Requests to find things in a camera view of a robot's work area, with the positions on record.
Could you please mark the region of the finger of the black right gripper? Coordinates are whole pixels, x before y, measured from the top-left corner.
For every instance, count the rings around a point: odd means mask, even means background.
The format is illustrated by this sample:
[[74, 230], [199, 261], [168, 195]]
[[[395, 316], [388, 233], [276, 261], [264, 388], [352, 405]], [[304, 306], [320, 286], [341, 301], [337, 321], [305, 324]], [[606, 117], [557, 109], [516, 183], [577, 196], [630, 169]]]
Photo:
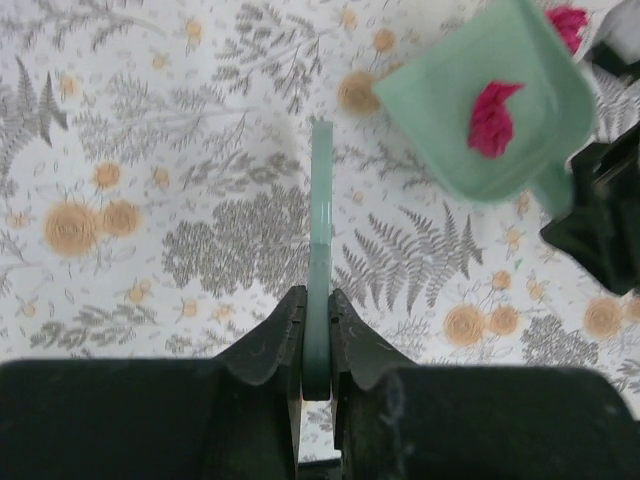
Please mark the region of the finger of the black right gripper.
[[570, 161], [570, 210], [540, 231], [602, 287], [639, 291], [639, 126], [593, 142]]

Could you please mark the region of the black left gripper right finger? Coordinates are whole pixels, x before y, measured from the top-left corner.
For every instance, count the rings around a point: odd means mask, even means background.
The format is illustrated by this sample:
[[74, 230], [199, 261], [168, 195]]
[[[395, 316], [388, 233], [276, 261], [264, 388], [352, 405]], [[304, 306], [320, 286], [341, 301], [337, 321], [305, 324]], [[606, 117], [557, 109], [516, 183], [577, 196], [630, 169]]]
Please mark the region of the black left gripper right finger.
[[419, 365], [329, 299], [334, 445], [347, 479], [635, 479], [639, 425], [598, 373]]

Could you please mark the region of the green dustpan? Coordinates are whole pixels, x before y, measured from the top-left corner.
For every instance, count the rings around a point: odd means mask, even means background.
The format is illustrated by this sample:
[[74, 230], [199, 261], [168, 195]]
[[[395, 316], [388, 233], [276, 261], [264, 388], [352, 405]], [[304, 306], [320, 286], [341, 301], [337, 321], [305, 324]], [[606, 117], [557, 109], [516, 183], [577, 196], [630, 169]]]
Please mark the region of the green dustpan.
[[566, 214], [567, 160], [590, 138], [593, 93], [530, 1], [497, 1], [379, 81], [391, 120], [450, 193], [480, 203], [530, 190]]

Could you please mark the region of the green hand brush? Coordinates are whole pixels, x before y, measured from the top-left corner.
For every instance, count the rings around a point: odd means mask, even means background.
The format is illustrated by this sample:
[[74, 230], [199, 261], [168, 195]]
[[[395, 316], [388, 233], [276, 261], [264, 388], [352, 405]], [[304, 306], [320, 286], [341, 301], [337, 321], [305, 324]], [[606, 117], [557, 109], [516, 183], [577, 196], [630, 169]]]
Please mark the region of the green hand brush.
[[311, 225], [301, 385], [307, 401], [330, 398], [333, 124], [311, 120]]

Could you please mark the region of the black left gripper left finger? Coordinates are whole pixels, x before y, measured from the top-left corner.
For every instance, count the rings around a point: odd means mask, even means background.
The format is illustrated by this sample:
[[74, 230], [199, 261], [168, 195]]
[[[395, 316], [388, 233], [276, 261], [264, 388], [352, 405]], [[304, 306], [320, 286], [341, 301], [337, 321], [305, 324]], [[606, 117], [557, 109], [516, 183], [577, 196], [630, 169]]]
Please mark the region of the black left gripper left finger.
[[1, 367], [5, 479], [294, 479], [306, 291], [200, 359]]

